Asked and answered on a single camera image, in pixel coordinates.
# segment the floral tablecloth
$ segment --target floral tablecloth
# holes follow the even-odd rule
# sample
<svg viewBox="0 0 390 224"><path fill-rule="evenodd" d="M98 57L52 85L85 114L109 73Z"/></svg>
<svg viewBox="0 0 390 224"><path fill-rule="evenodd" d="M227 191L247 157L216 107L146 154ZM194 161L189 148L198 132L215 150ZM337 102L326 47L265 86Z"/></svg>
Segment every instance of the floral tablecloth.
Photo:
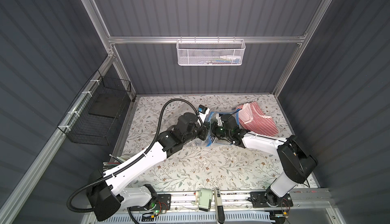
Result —
<svg viewBox="0 0 390 224"><path fill-rule="evenodd" d="M257 101L265 114L276 122L279 134L291 131L273 95L147 96L141 97L129 131L123 154L132 156L146 148L156 132L158 117L165 102L182 98L195 107L205 105L213 111L229 111L239 104ZM183 102L173 102L165 110L160 132L176 124L178 115L192 109ZM258 150L221 145L216 148L186 146L169 159L156 164L129 184L151 184L157 191L192 191L219 187L222 190L267 188L283 171L279 157ZM310 187L317 185L310 175Z"/></svg>

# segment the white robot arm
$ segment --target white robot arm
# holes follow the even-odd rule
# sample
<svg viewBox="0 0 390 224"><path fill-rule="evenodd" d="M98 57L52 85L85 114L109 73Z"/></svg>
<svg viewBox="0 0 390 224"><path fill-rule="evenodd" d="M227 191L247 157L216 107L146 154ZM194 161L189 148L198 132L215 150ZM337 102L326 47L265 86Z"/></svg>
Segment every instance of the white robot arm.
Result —
<svg viewBox="0 0 390 224"><path fill-rule="evenodd" d="M84 212L80 210L94 211L98 221L109 218L119 208L142 206L146 210L151 209L157 201L157 193L153 187L145 185L141 188L126 188L126 186L144 171L180 151L189 141L195 138L204 140L208 134L218 139L223 138L238 147L279 155L284 171L265 192L264 199L269 206L278 206L285 194L297 183L303 183L317 165L314 158L301 150L295 136L274 138L240 129L231 114L222 115L222 126L218 126L217 123L204 123L208 112L208 108L200 105L197 114L181 115L173 129L158 134L146 149L129 160L104 173L100 171L92 173L89 186L86 185L87 187L75 192L77 194L81 189L86 189L92 209L73 207L71 199L75 193L68 200L68 208L79 212Z"/></svg>

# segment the striped towel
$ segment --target striped towel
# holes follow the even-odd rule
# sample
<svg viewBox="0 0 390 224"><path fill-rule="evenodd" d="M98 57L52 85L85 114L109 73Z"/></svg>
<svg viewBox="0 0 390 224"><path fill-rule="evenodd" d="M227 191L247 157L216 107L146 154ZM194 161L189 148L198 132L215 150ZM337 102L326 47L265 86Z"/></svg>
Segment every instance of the striped towel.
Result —
<svg viewBox="0 0 390 224"><path fill-rule="evenodd" d="M256 101L239 105L237 109L241 109L238 112L238 121L244 129L266 136L274 136L279 133L272 117L266 116Z"/></svg>

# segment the black metal plate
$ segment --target black metal plate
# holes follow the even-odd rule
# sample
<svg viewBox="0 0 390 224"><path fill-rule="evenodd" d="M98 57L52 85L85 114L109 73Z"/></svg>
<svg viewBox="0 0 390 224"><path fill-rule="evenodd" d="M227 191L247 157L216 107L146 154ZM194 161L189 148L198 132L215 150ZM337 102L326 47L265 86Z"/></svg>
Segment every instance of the black metal plate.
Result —
<svg viewBox="0 0 390 224"><path fill-rule="evenodd" d="M267 203L265 203L265 201L266 201L265 193L266 193L265 190L264 191L257 191L257 192L250 192L249 193L251 198L254 198L254 199L258 200L258 202L257 201L252 202L253 208L268 208L268 207L271 207ZM286 194L284 196L284 198L288 201L288 203L290 204L290 207L294 206L290 194Z"/></svg>
<svg viewBox="0 0 390 224"><path fill-rule="evenodd" d="M100 94L92 104L89 114L115 118L117 116L123 97L115 95Z"/></svg>
<svg viewBox="0 0 390 224"><path fill-rule="evenodd" d="M170 194L159 194L157 202L161 203L161 210L169 210L170 209L170 201L171 201L171 195ZM130 207L131 211L144 211L144 207L139 206L133 206ZM157 203L152 210L160 210L160 205Z"/></svg>

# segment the red wire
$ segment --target red wire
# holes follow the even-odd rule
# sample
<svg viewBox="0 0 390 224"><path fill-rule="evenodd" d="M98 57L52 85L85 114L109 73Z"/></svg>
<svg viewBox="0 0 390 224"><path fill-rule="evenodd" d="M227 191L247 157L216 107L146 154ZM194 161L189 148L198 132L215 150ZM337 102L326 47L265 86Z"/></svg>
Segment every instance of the red wire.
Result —
<svg viewBox="0 0 390 224"><path fill-rule="evenodd" d="M158 214L160 214L161 213L161 203L160 202L158 202L158 203L160 204L160 212Z"/></svg>
<svg viewBox="0 0 390 224"><path fill-rule="evenodd" d="M289 210L288 211L290 211L290 203L286 199L283 199L283 200L285 200L287 202L287 204L289 204Z"/></svg>
<svg viewBox="0 0 390 224"><path fill-rule="evenodd" d="M163 202L163 203L160 203L160 205L161 205L161 204L164 204L164 205L167 207L167 210L168 210L168 206L167 206L167 204L165 204L164 202Z"/></svg>

